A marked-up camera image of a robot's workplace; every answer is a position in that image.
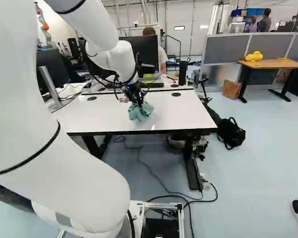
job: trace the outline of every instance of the black circular grommet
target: black circular grommet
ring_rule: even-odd
[[[97,97],[90,97],[90,98],[88,98],[87,100],[88,101],[93,101],[93,100],[95,100]]]
[[[180,97],[181,96],[181,93],[172,93],[171,94],[173,97]]]

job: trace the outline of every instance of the black backpack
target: black backpack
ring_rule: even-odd
[[[234,118],[229,118],[222,119],[218,123],[217,134],[219,141],[224,143],[225,148],[231,150],[243,143],[246,131],[238,127]]]

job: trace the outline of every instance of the black table leg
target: black table leg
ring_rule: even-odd
[[[242,83],[242,87],[241,87],[239,95],[238,95],[238,99],[241,100],[243,103],[247,103],[247,100],[243,97],[243,95],[244,95],[245,89],[247,87],[247,84],[249,82],[249,79],[250,79],[249,77],[250,77],[251,72],[252,72],[251,68],[244,66],[244,65],[242,66],[241,75],[242,75],[243,83]]]
[[[285,84],[283,86],[283,89],[282,89],[282,92],[281,93],[280,92],[277,92],[277,91],[275,91],[273,89],[268,89],[268,91],[270,91],[271,93],[275,94],[276,96],[278,96],[278,97],[280,97],[280,98],[282,98],[285,101],[287,101],[287,102],[290,103],[291,102],[291,99],[286,96],[286,93],[288,92],[288,87],[290,85],[290,82],[292,81],[292,79],[295,78],[296,72],[297,72],[297,70],[293,70],[292,73],[291,73],[292,75],[289,75],[287,81],[285,82]]]
[[[195,160],[192,158],[192,143],[194,136],[186,136],[185,145],[183,148],[183,158],[187,170],[189,187],[191,190],[199,189],[198,167]]]
[[[98,145],[94,139],[94,136],[92,136],[92,135],[83,135],[82,136],[83,141],[86,144],[90,154],[99,158],[100,160],[102,159],[102,157],[107,149],[107,145],[110,142],[111,137],[112,137],[111,135],[106,135],[103,143],[98,147]]]

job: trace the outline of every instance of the black stripe on robot arm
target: black stripe on robot arm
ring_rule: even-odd
[[[52,138],[48,141],[48,143],[46,143],[39,151],[37,151],[35,154],[33,154],[32,156],[30,156],[29,158],[27,158],[26,160],[22,161],[21,163],[12,166],[8,169],[5,170],[1,170],[0,171],[0,175],[9,173],[13,170],[16,170],[20,167],[22,167],[23,165],[26,165],[27,163],[31,162],[32,160],[34,160],[36,157],[38,157],[40,154],[42,154],[47,148],[49,148],[49,146],[53,143],[53,141],[56,139],[56,137],[58,137],[59,133],[61,130],[61,125],[58,122],[58,129],[56,130],[56,132],[54,133],[54,135],[52,136]]]

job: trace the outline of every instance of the brown paper bag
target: brown paper bag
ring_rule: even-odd
[[[241,83],[235,83],[229,80],[224,80],[223,95],[231,99],[236,99],[239,95],[241,87]]]

